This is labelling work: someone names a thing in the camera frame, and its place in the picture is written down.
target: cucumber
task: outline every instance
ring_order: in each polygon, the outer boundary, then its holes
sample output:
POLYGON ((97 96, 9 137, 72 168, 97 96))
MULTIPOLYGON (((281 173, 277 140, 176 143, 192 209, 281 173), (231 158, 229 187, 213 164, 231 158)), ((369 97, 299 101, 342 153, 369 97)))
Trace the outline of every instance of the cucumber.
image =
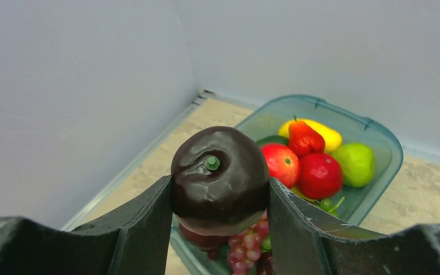
POLYGON ((280 143, 280 144, 284 144, 284 145, 289 145, 289 139, 287 137, 283 137, 283 136, 268 136, 265 137, 261 140, 256 141, 257 145, 259 146, 264 146, 268 143, 280 143))

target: beige tabletop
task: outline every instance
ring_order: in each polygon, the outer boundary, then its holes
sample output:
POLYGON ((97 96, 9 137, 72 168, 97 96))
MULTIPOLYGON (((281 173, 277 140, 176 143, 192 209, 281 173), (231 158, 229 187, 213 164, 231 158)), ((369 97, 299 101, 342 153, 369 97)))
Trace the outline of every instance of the beige tabletop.
MULTIPOLYGON (((111 195, 92 209, 84 222, 122 205, 168 175, 176 149, 194 133, 214 125, 233 127, 251 113, 251 109, 207 99, 111 195)), ((440 223, 440 166, 406 155, 399 173, 361 227, 390 234, 416 223, 440 223)), ((170 246, 166 275, 180 274, 189 272, 170 246)))

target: translucent bin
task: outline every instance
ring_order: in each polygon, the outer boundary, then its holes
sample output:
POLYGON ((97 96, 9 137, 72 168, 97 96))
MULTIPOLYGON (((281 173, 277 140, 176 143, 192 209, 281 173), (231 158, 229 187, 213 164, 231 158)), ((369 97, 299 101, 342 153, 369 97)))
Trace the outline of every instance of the translucent bin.
MULTIPOLYGON (((236 128, 255 141, 276 135, 286 121, 298 118, 312 119, 335 129, 343 137, 343 143, 360 142, 374 151, 375 177, 363 188, 343 186, 333 197, 336 203, 345 196, 345 201, 337 209, 341 220, 360 225, 374 204, 384 193, 402 165, 402 146, 394 134, 380 123, 361 117, 313 96, 293 95, 271 100, 252 115, 239 123, 236 128)), ((226 264, 228 247, 224 247, 217 261, 210 261, 206 253, 191 246, 180 235, 178 221, 173 219, 171 244, 183 263, 193 275, 228 275, 226 264)))

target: blue plastic container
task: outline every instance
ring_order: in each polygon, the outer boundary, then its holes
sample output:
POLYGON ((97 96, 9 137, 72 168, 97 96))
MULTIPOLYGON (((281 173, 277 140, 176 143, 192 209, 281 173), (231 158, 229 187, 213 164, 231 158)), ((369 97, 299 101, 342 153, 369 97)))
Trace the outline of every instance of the blue plastic container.
MULTIPOLYGON (((284 96, 271 100, 236 126, 253 140, 276 135, 278 129, 293 115, 312 119, 335 129, 343 137, 343 144, 363 143, 374 151, 375 177, 363 188, 344 186, 333 198, 337 202, 342 196, 345 201, 337 212, 341 220, 359 225, 374 204, 384 193, 402 165, 403 152, 399 140, 380 123, 361 117, 323 99, 313 96, 284 96)), ((210 261, 206 253, 187 243, 178 232, 178 221, 173 219, 171 244, 192 275, 228 275, 226 264, 227 247, 218 261, 210 261)))

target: wall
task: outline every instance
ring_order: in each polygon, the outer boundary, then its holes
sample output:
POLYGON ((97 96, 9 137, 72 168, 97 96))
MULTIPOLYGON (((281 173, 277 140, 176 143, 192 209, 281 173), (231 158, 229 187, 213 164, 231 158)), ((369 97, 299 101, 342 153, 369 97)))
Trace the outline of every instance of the wall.
POLYGON ((0 1, 0 215, 62 227, 196 96, 169 0, 0 1))
POLYGON ((440 1, 174 3, 203 88, 322 97, 440 156, 440 1))

